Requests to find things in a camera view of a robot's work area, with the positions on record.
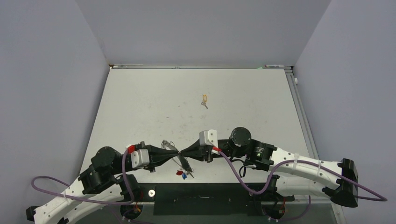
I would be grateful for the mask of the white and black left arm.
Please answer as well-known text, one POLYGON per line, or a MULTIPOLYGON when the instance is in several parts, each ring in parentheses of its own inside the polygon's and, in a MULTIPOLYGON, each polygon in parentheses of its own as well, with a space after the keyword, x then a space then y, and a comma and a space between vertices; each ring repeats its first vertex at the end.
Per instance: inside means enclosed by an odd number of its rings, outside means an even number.
POLYGON ((124 153, 102 147, 92 157, 89 167, 61 193, 37 187, 35 181, 40 177, 35 177, 31 186, 54 198, 44 205, 27 208, 27 220, 35 224, 70 224, 104 206, 131 205, 146 196, 131 171, 154 172, 156 167, 179 155, 178 150, 144 142, 126 146, 124 153))

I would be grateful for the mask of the large metal keyring organizer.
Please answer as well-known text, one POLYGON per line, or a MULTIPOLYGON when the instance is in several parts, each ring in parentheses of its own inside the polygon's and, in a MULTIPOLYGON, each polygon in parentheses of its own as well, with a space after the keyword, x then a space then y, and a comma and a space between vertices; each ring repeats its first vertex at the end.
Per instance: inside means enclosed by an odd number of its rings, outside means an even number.
MULTIPOLYGON (((179 151, 172 141, 163 140, 161 142, 161 147, 164 149, 168 149, 168 150, 179 151)), ((194 176, 193 176, 194 170, 190 166, 188 160, 185 157, 183 157, 181 154, 179 154, 179 156, 177 156, 177 159, 175 157, 175 158, 172 158, 172 160, 179 166, 179 170, 182 170, 184 172, 183 174, 187 175, 187 178, 188 177, 194 178, 194 176)))

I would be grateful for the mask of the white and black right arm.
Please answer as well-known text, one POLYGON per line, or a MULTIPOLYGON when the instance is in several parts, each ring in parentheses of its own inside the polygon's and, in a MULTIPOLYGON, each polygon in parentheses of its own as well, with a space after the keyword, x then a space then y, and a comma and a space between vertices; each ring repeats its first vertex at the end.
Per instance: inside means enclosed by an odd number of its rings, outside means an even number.
POLYGON ((280 195, 315 195, 344 207, 358 206, 358 190, 354 185, 358 174, 351 159, 321 161, 301 156, 254 140, 244 127, 233 129, 225 140, 217 138, 216 130, 201 131, 197 142, 181 151, 184 157, 206 162, 223 154, 228 158, 245 157, 243 164, 247 168, 290 174, 264 186, 264 194, 270 200, 280 195))

